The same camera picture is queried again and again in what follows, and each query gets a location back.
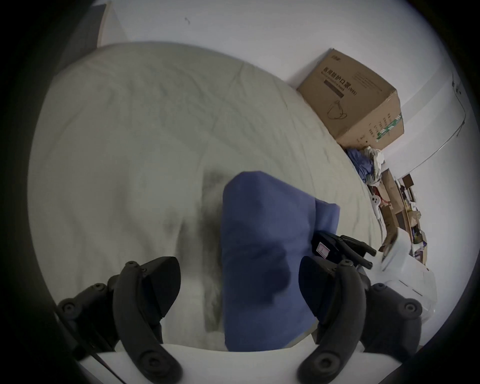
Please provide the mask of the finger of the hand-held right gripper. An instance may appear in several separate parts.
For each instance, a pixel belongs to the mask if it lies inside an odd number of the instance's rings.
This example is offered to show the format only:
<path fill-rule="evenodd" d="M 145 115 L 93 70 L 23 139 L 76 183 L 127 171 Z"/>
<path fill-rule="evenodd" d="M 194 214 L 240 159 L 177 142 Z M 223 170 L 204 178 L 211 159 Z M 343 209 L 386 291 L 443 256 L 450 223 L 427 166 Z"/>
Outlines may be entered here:
<path fill-rule="evenodd" d="M 311 240 L 311 249 L 314 256 L 318 256 L 332 263 L 342 261 L 337 241 L 332 234 L 325 231 L 315 231 Z"/>
<path fill-rule="evenodd" d="M 363 241 L 348 236 L 338 237 L 338 247 L 346 259 L 353 262 L 355 266 L 361 266 L 366 269 L 372 269 L 373 263 L 365 259 L 365 255 L 375 257 L 377 250 L 364 243 Z"/>

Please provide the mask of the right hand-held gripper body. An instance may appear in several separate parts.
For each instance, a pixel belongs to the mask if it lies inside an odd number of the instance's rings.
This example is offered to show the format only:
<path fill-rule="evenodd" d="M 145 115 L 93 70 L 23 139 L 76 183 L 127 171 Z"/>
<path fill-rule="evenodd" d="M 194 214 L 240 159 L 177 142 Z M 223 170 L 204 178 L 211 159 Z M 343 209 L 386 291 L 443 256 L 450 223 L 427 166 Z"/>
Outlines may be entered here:
<path fill-rule="evenodd" d="M 430 319 L 437 303 L 435 275 L 411 252 L 409 234 L 397 229 L 383 252 L 377 251 L 375 256 L 365 254 L 365 259 L 372 263 L 365 273 L 371 285 L 382 283 L 405 298 L 417 300 L 422 306 L 421 319 Z"/>

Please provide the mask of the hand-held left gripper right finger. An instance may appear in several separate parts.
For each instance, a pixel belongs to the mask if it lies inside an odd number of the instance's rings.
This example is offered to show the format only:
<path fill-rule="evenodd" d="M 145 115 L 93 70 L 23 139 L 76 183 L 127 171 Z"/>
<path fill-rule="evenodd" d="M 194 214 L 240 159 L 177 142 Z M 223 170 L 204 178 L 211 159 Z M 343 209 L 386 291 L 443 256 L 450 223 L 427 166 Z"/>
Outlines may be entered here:
<path fill-rule="evenodd" d="M 360 342 L 366 353 L 405 363 L 417 352 L 423 312 L 419 301 L 405 298 L 383 283 L 370 285 L 351 260 L 339 264 L 305 256 L 298 285 L 318 320 L 316 349 L 300 364 L 303 384 L 327 384 L 345 368 Z"/>

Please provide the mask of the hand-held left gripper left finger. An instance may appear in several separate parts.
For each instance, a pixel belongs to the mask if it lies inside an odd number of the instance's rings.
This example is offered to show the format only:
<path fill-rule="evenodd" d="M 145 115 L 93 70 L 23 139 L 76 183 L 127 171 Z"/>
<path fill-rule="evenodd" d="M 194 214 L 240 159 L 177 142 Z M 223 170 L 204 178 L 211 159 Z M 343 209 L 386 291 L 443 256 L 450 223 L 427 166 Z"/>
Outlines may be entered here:
<path fill-rule="evenodd" d="M 122 343 L 138 371 L 155 384 L 176 384 L 180 363 L 163 347 L 163 319 L 177 299 L 181 269 L 164 256 L 139 265 L 128 261 L 106 284 L 93 284 L 57 304 L 58 325 L 76 361 L 90 356 L 114 376 L 99 356 Z"/>

